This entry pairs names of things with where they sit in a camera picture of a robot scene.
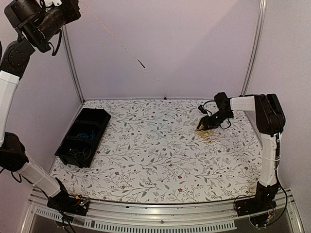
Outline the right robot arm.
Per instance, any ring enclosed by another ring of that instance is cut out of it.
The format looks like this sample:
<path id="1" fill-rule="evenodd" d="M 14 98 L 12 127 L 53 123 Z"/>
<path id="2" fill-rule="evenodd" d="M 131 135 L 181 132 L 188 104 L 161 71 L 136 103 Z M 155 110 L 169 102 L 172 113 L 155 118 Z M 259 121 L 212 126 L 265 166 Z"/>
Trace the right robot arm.
<path id="1" fill-rule="evenodd" d="M 205 114 L 199 121 L 198 130 L 207 131 L 220 127 L 225 120 L 234 118 L 234 111 L 255 113 L 256 127 L 262 140 L 262 170 L 251 207 L 256 212 L 261 212 L 280 188 L 277 169 L 286 118 L 278 97 L 276 94 L 259 94 L 229 98 L 226 93 L 219 92 L 212 101 L 218 108 L 215 113 L 205 109 L 204 104 L 198 107 Z"/>

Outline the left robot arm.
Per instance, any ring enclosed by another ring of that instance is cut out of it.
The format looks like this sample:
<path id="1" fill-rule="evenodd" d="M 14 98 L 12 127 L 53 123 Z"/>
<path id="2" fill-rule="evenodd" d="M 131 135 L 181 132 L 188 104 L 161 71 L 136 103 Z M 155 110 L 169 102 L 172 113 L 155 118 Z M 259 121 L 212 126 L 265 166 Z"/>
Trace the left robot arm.
<path id="1" fill-rule="evenodd" d="M 72 207 L 72 197 L 62 182 L 49 175 L 26 153 L 19 137 L 6 131 L 18 86 L 35 51 L 56 55 L 50 40 L 62 36 L 62 27 L 80 17 L 77 0 L 13 0 L 4 14 L 17 33 L 0 60 L 0 166 L 16 172 L 38 187 L 62 211 Z"/>

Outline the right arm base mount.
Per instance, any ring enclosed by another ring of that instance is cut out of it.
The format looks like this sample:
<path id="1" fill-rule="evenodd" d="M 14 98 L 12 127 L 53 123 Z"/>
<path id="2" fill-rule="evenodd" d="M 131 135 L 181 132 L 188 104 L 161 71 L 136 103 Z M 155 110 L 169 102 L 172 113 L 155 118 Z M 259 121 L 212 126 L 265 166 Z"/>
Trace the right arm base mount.
<path id="1" fill-rule="evenodd" d="M 239 195 L 234 200 L 233 208 L 238 216 L 249 216 L 251 224 L 259 228 L 266 226 L 274 217 L 276 202 L 272 200 L 260 205 L 255 197 Z"/>

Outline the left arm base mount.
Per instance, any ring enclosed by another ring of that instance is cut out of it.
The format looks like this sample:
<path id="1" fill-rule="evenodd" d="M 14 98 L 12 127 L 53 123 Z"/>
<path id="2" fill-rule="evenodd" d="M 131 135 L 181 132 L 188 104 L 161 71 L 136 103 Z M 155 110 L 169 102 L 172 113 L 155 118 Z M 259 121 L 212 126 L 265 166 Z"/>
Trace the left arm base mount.
<path id="1" fill-rule="evenodd" d="M 63 213 L 86 216 L 89 199 L 82 195 L 71 196 L 66 191 L 61 191 L 55 197 L 49 197 L 47 206 Z"/>

